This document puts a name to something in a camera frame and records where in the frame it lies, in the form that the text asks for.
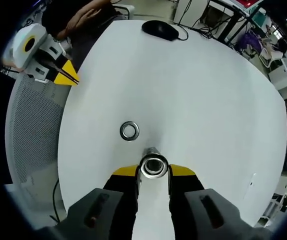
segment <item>round white table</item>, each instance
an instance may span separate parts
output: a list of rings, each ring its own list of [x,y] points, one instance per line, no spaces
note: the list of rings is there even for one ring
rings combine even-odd
[[[142,32],[142,24],[113,22],[71,88],[58,146],[65,209],[156,147],[169,163],[192,169],[253,226],[283,167],[284,100],[255,66],[220,42],[194,31],[187,41],[166,41]],[[139,126],[135,141],[120,136],[126,121]],[[174,238],[167,181],[143,180],[134,239]]]

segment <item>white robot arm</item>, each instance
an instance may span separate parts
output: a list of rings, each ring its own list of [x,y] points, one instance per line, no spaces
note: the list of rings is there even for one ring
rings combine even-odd
[[[13,63],[36,81],[75,86],[79,77],[64,50],[46,29],[33,23],[20,29],[13,38]]]

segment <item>cylindrical metal part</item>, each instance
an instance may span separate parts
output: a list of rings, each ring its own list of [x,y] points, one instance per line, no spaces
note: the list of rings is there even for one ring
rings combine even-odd
[[[140,162],[140,171],[146,178],[161,178],[168,171],[168,161],[155,147],[146,148]]]

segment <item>computer mouse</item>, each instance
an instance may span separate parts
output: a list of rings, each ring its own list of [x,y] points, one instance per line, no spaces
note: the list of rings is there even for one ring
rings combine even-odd
[[[147,34],[162,38],[168,41],[178,39],[179,32],[170,24],[164,21],[150,20],[141,26],[142,31]]]

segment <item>mesh chair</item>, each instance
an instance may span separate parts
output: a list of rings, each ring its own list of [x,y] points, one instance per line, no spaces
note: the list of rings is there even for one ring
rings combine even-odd
[[[44,84],[20,73],[9,99],[5,150],[12,195],[35,228],[55,223],[49,215],[54,214],[58,139],[69,91],[70,86]],[[59,187],[55,199],[57,207],[63,209]]]

